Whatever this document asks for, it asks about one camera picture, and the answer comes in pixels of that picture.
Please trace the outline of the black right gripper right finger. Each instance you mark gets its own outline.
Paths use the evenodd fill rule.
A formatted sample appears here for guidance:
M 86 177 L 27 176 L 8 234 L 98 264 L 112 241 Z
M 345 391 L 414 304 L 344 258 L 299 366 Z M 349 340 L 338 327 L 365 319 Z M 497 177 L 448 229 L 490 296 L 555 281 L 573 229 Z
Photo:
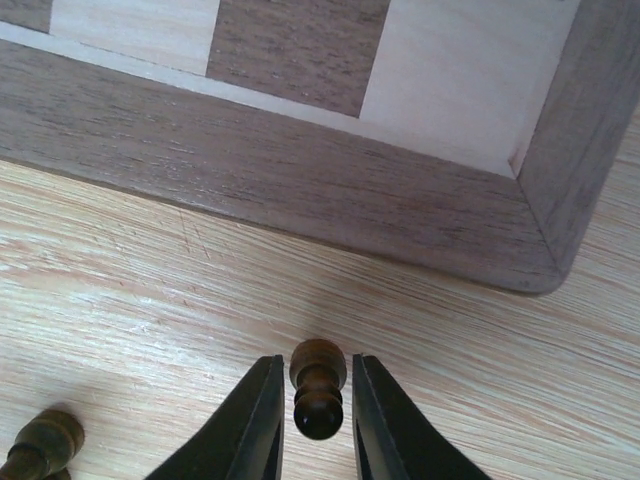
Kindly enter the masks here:
M 381 361 L 353 357 L 353 437 L 360 479 L 486 479 L 445 439 Z

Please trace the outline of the dark pawn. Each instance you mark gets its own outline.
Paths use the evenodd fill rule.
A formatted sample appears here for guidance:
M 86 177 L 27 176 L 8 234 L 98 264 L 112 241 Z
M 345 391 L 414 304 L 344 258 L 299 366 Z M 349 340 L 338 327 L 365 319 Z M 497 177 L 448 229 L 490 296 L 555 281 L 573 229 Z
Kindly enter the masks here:
M 294 422 L 311 440 L 334 436 L 343 422 L 341 390 L 347 379 L 344 354 L 333 342 L 309 339 L 293 351 L 289 369 L 295 388 Z

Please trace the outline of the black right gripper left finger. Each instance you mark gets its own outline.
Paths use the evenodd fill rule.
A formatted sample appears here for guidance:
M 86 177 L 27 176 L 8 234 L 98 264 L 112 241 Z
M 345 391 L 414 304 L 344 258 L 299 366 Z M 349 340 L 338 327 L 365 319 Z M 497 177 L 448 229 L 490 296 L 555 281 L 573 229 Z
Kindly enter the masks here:
M 259 358 L 201 429 L 149 479 L 279 479 L 284 443 L 284 360 Z

